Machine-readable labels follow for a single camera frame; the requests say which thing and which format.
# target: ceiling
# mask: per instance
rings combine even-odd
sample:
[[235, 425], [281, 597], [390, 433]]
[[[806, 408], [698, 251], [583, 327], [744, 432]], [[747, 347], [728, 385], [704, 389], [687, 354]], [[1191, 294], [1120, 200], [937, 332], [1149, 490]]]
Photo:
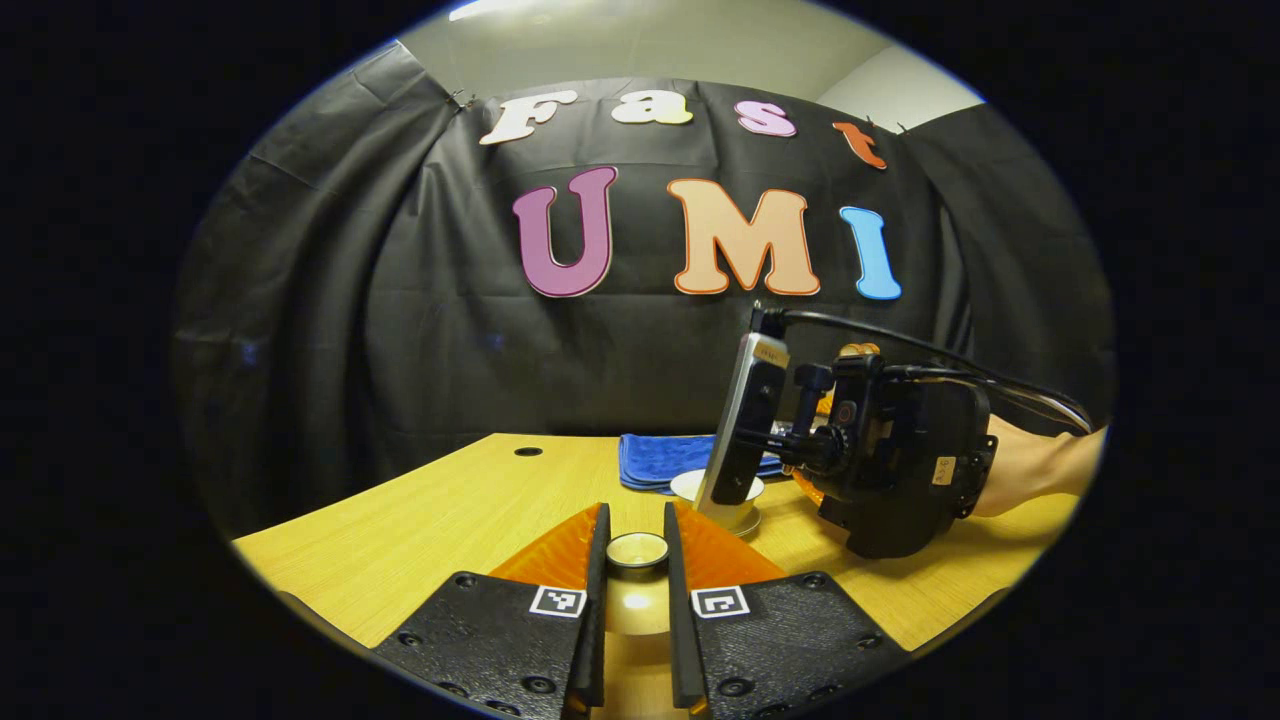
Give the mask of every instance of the ceiling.
[[649, 76], [817, 101], [892, 44], [803, 0], [517, 0], [453, 22], [442, 13], [399, 41], [460, 100]]

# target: wooden table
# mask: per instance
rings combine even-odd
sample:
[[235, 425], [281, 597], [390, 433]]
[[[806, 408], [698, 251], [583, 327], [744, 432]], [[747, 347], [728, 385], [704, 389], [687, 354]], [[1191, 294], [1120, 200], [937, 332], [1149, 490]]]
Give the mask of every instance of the wooden table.
[[[541, 455], [517, 456], [520, 447]], [[234, 541], [273, 588], [374, 647], [460, 570], [488, 573], [570, 515], [608, 502], [614, 536], [662, 533], [673, 498], [618, 480], [618, 438], [493, 434], [360, 495]], [[957, 520], [923, 551], [861, 560], [794, 482], [769, 483], [751, 546], [788, 574], [824, 570], [893, 639], [915, 650], [1011, 587], [1078, 498], [1041, 497]], [[664, 637], [605, 638], [605, 702], [593, 716], [685, 719], [671, 707]]]

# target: black backdrop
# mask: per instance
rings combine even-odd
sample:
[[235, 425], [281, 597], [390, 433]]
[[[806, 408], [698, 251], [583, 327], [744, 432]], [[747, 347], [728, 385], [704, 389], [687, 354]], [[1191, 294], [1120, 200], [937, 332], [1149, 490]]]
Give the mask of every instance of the black backdrop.
[[[23, 348], [10, 360], [35, 391], [10, 406], [18, 498], [33, 501], [5, 527], [12, 706], [447, 714], [323, 639], [239, 562], [182, 480], [166, 377], [175, 273], [228, 168], [424, 4], [12, 10], [31, 41], [29, 72], [10, 76], [28, 131], [10, 177], [31, 213], [13, 237], [33, 272], [6, 287]], [[1120, 382], [1101, 477], [1062, 538], [982, 623], [832, 715], [1261, 707], [1252, 551], [1274, 520], [1248, 454], [1267, 425], [1235, 418], [1258, 397], [1249, 333], [1275, 306], [1248, 241], [1266, 237], [1270, 115], [1253, 69], [1268, 24], [1221, 4], [858, 12], [973, 83], [1061, 173], [1115, 293]]]
[[[530, 137], [477, 143], [502, 101], [561, 90], [577, 100]], [[635, 90], [678, 92], [694, 119], [611, 119]], [[193, 466], [233, 536], [493, 432], [713, 432], [753, 300], [950, 347], [1108, 420], [1111, 307], [1093, 243], [1048, 167], [989, 106], [896, 136], [813, 102], [695, 81], [562, 82], [471, 109], [448, 97], [402, 45], [379, 49], [257, 141], [196, 233], [178, 288], [175, 383]], [[742, 100], [783, 108], [796, 135], [745, 131]], [[859, 160], [836, 122], [874, 138], [888, 169]], [[618, 169], [609, 273], [586, 295], [543, 296], [522, 272], [512, 202], [559, 188], [552, 246], [572, 263], [582, 224], [564, 188], [602, 165]], [[719, 183], [745, 215], [771, 188], [804, 196], [822, 288], [681, 293], [685, 217], [666, 190], [677, 178]], [[855, 290], [845, 205], [883, 218], [900, 297]], [[855, 340], [893, 361], [927, 359], [883, 338], [788, 336], [797, 363], [829, 361]], [[1065, 429], [998, 401], [996, 411]]]

